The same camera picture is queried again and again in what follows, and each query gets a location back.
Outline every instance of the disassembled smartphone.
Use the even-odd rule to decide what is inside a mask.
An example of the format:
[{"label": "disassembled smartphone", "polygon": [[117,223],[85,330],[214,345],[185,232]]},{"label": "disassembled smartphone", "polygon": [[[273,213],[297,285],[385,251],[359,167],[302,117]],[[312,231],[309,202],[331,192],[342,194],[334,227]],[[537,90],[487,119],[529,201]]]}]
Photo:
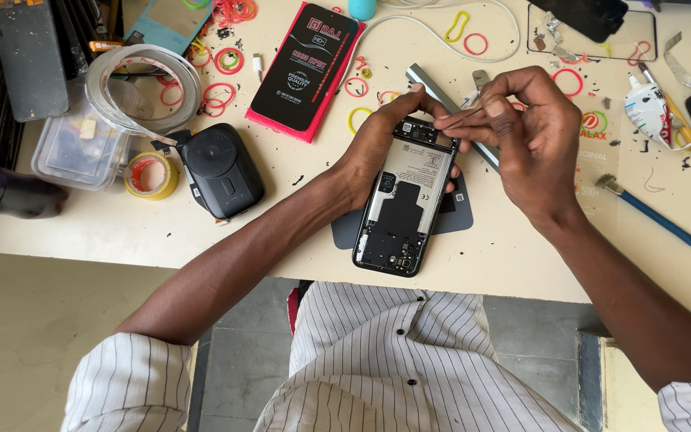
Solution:
[{"label": "disassembled smartphone", "polygon": [[352,258],[360,268],[411,278],[420,270],[460,139],[413,117],[397,124],[393,135]]}]

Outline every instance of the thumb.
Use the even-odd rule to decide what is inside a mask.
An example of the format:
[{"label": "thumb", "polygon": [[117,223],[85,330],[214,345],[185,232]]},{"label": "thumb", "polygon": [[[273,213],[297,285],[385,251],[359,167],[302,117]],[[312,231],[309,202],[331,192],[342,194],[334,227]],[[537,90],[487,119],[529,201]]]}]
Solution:
[{"label": "thumb", "polygon": [[416,112],[425,97],[425,86],[419,82],[414,83],[409,93],[402,94],[389,104],[384,104],[378,112],[388,116],[393,124],[399,123],[404,117]]},{"label": "thumb", "polygon": [[523,124],[513,105],[503,96],[493,96],[485,104],[485,112],[490,127],[497,135],[501,148],[502,166],[516,164],[513,168],[523,168],[530,152],[523,139]]}]

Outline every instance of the clear tape roll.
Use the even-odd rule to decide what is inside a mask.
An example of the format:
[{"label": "clear tape roll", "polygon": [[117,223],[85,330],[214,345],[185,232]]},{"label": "clear tape roll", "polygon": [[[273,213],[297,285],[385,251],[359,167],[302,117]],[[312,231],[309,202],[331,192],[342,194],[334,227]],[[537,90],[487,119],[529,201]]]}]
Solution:
[{"label": "clear tape roll", "polygon": [[[108,90],[108,79],[114,70],[134,63],[160,68],[178,81],[183,89],[183,100],[172,114],[147,120],[132,118],[121,112]],[[148,135],[165,144],[175,145],[173,139],[164,135],[183,126],[196,115],[201,100],[197,77],[194,66],[178,54],[152,44],[135,44],[111,50],[96,58],[87,70],[85,93],[103,120],[119,132]]]}]

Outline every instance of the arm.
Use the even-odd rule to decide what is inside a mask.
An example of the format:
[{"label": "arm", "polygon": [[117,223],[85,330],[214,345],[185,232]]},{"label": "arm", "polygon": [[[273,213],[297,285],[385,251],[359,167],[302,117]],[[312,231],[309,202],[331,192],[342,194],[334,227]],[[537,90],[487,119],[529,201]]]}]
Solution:
[{"label": "arm", "polygon": [[[523,114],[506,99],[512,94],[529,107]],[[501,146],[506,194],[561,254],[648,386],[691,383],[691,312],[596,231],[577,203],[577,107],[538,67],[498,75],[480,105],[485,111],[445,133]],[[438,118],[435,126],[465,115]]]},{"label": "arm", "polygon": [[116,333],[142,334],[171,344],[195,343],[291,250],[339,216],[364,207],[393,142],[393,128],[418,109],[444,113],[421,84],[381,107],[330,170],[191,260]]}]

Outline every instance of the green rubber band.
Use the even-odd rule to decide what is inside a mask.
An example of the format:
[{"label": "green rubber band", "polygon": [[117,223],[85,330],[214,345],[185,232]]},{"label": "green rubber band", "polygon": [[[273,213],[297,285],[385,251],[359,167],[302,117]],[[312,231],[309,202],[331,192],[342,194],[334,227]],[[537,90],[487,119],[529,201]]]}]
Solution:
[{"label": "green rubber band", "polygon": [[223,63],[223,58],[222,57],[220,58],[220,64],[226,69],[230,69],[230,68],[236,66],[236,63],[239,63],[239,55],[238,54],[234,54],[234,63],[231,63],[231,64]]},{"label": "green rubber band", "polygon": [[191,3],[188,3],[188,0],[183,0],[183,3],[185,3],[185,5],[187,5],[189,8],[192,8],[192,9],[201,9],[201,8],[203,8],[204,5],[206,5],[207,2],[209,2],[209,1],[210,1],[210,0],[204,0],[203,2],[201,2],[201,3],[198,4],[198,5],[192,5]]}]

